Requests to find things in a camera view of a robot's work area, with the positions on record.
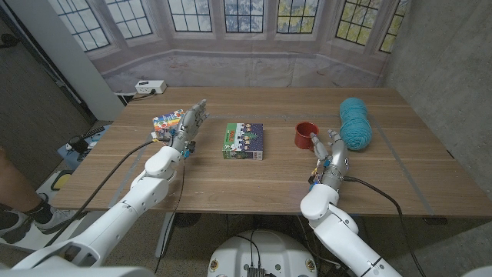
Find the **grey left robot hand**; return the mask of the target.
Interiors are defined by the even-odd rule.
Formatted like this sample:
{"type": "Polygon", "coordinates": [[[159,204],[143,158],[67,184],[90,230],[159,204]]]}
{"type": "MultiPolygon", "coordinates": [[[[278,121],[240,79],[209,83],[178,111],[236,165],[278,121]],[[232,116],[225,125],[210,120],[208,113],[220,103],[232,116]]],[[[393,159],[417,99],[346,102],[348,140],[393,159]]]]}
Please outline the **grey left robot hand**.
{"type": "Polygon", "coordinates": [[[186,111],[178,123],[178,130],[169,142],[169,146],[178,150],[185,158],[195,151],[194,137],[198,134],[203,121],[208,117],[208,113],[205,112],[206,104],[207,100],[202,99],[186,111]]]}

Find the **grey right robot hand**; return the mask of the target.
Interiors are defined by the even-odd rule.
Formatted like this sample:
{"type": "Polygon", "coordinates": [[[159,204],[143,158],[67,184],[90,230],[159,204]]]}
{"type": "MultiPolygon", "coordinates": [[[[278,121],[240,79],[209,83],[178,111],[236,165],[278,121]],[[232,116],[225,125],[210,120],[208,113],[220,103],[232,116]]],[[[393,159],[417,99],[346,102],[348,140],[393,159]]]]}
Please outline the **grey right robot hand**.
{"type": "Polygon", "coordinates": [[[312,185],[330,186],[338,192],[349,169],[348,150],[345,142],[335,130],[329,129],[327,132],[333,140],[328,144],[331,153],[313,132],[310,134],[314,145],[314,154],[318,161],[316,168],[311,173],[309,182],[312,185]]]}

